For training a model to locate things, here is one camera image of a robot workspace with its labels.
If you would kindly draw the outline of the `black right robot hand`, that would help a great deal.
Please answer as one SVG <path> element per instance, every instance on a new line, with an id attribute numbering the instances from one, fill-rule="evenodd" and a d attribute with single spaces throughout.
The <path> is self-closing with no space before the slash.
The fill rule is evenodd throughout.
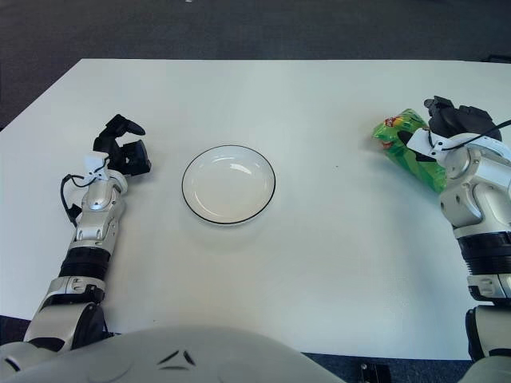
<path id="1" fill-rule="evenodd" d="M 485 110 L 464 105 L 456 108 L 451 100 L 439 96 L 425 100 L 424 106 L 430 114 L 428 127 L 398 133 L 419 162 L 442 160 L 449 152 L 485 138 L 501 141 L 501 130 L 510 126 L 509 120 L 494 124 Z"/>

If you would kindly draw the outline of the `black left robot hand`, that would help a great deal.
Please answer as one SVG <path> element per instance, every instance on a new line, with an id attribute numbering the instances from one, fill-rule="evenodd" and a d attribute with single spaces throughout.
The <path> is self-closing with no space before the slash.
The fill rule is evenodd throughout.
<path id="1" fill-rule="evenodd" d="M 146 147 L 142 140 L 120 146 L 117 138 L 126 133 L 137 136 L 144 136 L 145 130 L 137 123 L 123 117 L 121 114 L 115 115 L 100 132 L 93 142 L 95 152 L 107 155 L 105 160 L 100 161 L 100 167 L 88 171 L 88 177 L 98 177 L 105 173 L 105 169 L 114 170 L 124 176 L 137 176 L 150 172 L 151 162 L 149 160 Z"/>

